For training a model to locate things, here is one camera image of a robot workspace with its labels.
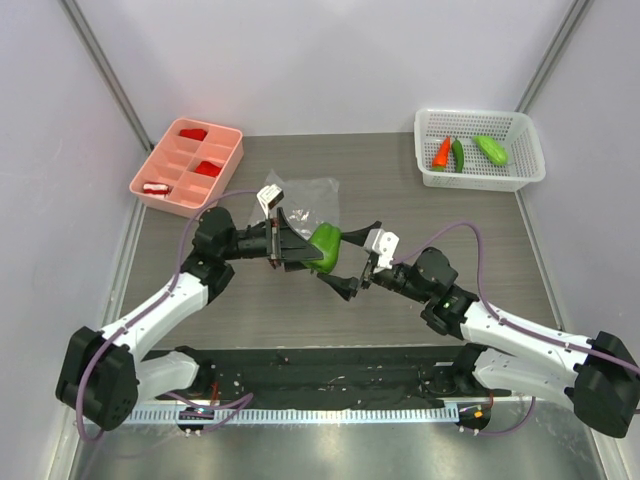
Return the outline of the green fake pepper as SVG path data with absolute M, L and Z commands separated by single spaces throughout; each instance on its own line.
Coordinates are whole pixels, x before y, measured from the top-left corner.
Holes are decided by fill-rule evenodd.
M 339 258 L 341 230 L 328 222 L 320 224 L 309 238 L 309 242 L 322 253 L 322 258 L 306 263 L 308 269 L 330 274 Z

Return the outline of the clear orange zip top bag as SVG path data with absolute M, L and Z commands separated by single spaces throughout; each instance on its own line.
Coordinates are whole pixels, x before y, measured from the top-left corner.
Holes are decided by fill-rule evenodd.
M 284 198 L 278 203 L 289 224 L 309 239 L 322 223 L 335 227 L 340 223 L 338 180 L 331 177 L 283 180 L 271 170 L 264 185 L 278 185 Z

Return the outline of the orange fake carrot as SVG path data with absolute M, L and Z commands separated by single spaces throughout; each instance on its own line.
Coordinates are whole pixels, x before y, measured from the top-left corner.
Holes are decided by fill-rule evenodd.
M 438 152 L 432 161 L 433 171 L 444 171 L 448 164 L 449 153 L 451 149 L 451 138 L 446 137 L 439 147 Z

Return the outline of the dark green fake chili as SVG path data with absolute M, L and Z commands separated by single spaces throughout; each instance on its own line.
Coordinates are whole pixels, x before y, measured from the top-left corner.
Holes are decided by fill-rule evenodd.
M 465 154 L 463 145 L 458 138 L 455 138 L 451 143 L 451 152 L 455 162 L 455 172 L 462 173 L 465 163 Z

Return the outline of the green fake pea pod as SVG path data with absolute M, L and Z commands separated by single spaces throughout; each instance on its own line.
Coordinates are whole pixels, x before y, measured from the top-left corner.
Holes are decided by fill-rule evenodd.
M 473 141 L 492 164 L 497 166 L 508 164 L 507 150 L 492 137 L 477 135 L 473 137 Z

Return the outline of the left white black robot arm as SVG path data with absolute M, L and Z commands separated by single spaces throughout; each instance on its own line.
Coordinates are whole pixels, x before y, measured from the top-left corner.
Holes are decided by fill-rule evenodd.
M 234 275 L 232 261 L 265 258 L 286 270 L 327 273 L 336 262 L 339 228 L 323 223 L 305 238 L 283 211 L 244 230 L 229 211 L 214 207 L 201 214 L 190 254 L 160 291 L 121 319 L 71 337 L 55 396 L 74 409 L 76 421 L 89 420 L 104 431 L 121 425 L 141 401 L 183 391 L 205 397 L 213 385 L 210 360 L 190 347 L 154 359 L 148 354 L 174 327 L 212 303 Z

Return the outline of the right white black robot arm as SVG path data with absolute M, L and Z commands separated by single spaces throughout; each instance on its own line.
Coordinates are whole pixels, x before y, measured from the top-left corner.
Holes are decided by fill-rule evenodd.
M 380 223 L 349 233 L 323 223 L 311 243 L 322 254 L 319 279 L 343 299 L 378 285 L 423 304 L 421 317 L 436 333 L 468 343 L 451 371 L 460 393 L 523 393 L 571 410 L 601 434 L 627 435 L 639 412 L 639 366 L 619 337 L 572 334 L 506 312 L 482 290 L 460 288 L 431 241 L 411 253 L 412 264 L 397 257 L 399 238 Z

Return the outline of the red fake food middle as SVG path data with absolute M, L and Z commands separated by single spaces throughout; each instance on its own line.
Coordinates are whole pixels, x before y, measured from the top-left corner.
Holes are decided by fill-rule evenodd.
M 216 178 L 220 175 L 222 167 L 209 161 L 201 161 L 194 169 L 200 175 Z

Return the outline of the red fake food top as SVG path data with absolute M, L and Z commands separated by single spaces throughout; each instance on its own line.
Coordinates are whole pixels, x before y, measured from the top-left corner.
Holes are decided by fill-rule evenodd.
M 198 142 L 202 142 L 207 135 L 208 135 L 208 131 L 202 128 L 185 128 L 179 131 L 180 137 L 191 139 Z

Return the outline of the red white fake food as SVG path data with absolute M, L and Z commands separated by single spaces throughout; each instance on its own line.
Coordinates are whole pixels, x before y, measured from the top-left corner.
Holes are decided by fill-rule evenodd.
M 155 197 L 166 197 L 171 193 L 171 187 L 163 183 L 147 182 L 142 186 L 142 193 Z

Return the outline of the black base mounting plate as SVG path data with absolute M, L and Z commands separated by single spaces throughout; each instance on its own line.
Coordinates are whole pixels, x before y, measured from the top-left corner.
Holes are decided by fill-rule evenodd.
M 223 403 L 252 394 L 254 409 L 407 410 L 454 398 L 510 396 L 456 373 L 463 346 L 200 350 L 208 376 L 180 396 Z

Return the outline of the pink compartment tray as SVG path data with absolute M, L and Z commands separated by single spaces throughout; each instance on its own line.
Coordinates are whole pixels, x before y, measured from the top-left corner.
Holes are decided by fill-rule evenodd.
M 185 128 L 202 128 L 202 142 L 179 136 Z M 130 192 L 145 206 L 181 217 L 191 217 L 207 202 L 223 194 L 244 156 L 243 133 L 232 127 L 189 118 L 175 120 L 129 184 Z M 216 178 L 194 172 L 201 161 L 222 167 Z M 142 193 L 144 183 L 171 187 L 166 197 Z

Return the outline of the white perforated plastic basket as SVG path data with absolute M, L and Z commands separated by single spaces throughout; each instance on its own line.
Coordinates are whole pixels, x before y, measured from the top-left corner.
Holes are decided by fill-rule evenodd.
M 505 166 L 492 164 L 473 141 L 490 136 L 508 152 Z M 465 163 L 455 172 L 450 149 L 444 171 L 433 171 L 432 161 L 446 137 L 458 138 Z M 414 119 L 416 163 L 427 187 L 516 192 L 546 176 L 540 140 L 531 118 L 523 113 L 487 110 L 438 110 L 423 108 Z

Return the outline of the aluminium frame rail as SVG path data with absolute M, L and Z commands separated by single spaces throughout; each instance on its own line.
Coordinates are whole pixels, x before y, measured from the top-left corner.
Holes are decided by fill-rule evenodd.
M 172 352 L 139 365 L 111 368 L 106 364 L 87 369 L 87 381 L 78 382 L 78 390 L 61 400 L 74 407 L 77 400 L 90 400 L 109 406 L 117 394 L 131 406 L 140 401 L 192 386 L 198 366 L 191 357 Z M 471 369 L 471 378 L 491 390 L 508 390 L 553 402 L 567 409 L 576 408 L 582 400 L 591 403 L 588 387 L 597 371 L 586 364 L 574 364 L 563 374 L 545 372 L 515 357 L 494 350 L 480 354 Z

